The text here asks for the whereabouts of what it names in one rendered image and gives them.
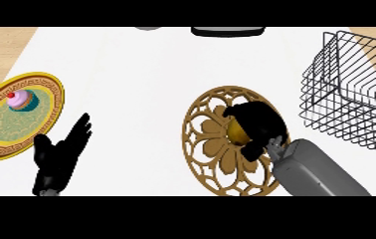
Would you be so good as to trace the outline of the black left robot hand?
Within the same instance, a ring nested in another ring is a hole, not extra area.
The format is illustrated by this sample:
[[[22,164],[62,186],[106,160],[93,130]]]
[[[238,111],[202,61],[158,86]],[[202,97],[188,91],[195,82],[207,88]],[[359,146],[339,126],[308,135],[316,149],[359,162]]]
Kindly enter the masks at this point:
[[[36,196],[40,196],[42,190],[55,189],[61,193],[67,188],[92,133],[90,115],[83,114],[67,138],[56,144],[45,134],[36,135],[34,161],[39,166],[33,187]]]

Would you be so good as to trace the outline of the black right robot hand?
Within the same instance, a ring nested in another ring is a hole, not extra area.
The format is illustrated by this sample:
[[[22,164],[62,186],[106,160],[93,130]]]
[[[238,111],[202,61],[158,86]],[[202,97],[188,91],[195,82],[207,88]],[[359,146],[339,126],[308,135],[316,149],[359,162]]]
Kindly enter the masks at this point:
[[[241,149],[241,154],[249,162],[258,160],[272,139],[282,137],[283,145],[288,140],[288,129],[285,121],[264,102],[248,102],[227,107],[223,116],[233,116],[251,142]]]

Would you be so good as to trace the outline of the yellow lemon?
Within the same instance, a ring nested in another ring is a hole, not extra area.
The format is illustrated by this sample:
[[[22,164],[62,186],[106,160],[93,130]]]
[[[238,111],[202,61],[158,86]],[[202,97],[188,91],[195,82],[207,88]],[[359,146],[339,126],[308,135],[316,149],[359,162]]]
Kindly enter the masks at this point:
[[[230,120],[226,133],[227,133],[229,141],[235,145],[244,146],[249,143],[249,137],[248,137],[236,119]]]

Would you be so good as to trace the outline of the round gold openwork placemat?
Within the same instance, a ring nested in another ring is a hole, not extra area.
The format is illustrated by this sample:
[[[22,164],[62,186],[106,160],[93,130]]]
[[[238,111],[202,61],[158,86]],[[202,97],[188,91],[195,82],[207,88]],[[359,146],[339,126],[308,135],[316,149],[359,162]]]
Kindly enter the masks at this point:
[[[242,101],[273,104],[255,91],[223,86],[192,102],[183,122],[183,151],[190,172],[202,186],[220,196],[263,196],[277,188],[267,152],[249,162],[227,137],[230,117],[224,109]]]

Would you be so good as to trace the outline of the yellow rimmed green plate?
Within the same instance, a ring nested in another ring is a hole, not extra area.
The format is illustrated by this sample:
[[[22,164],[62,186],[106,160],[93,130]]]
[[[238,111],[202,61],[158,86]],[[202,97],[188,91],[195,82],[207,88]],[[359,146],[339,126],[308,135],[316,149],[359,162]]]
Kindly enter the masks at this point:
[[[40,100],[30,112],[14,112],[6,104],[8,94],[19,90],[31,90]],[[49,132],[64,103],[64,85],[47,73],[25,73],[0,84],[0,160],[24,152],[34,144],[34,136]]]

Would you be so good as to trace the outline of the pink frosted cupcake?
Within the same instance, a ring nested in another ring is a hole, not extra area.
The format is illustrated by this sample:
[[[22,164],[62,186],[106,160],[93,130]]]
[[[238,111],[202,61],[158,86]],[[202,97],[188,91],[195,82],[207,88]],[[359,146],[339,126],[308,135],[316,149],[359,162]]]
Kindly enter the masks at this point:
[[[30,112],[39,103],[39,97],[31,90],[19,90],[8,94],[6,104],[14,112]]]

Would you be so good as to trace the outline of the black and grey appliance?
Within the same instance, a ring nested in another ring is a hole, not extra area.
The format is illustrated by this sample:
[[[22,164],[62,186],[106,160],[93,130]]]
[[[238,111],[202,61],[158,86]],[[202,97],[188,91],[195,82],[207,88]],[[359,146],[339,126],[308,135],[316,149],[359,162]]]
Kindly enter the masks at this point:
[[[264,32],[264,27],[239,27],[239,28],[227,28],[227,27],[192,27],[190,32],[204,37],[220,37],[220,38],[232,38],[232,37],[249,37],[258,36]]]

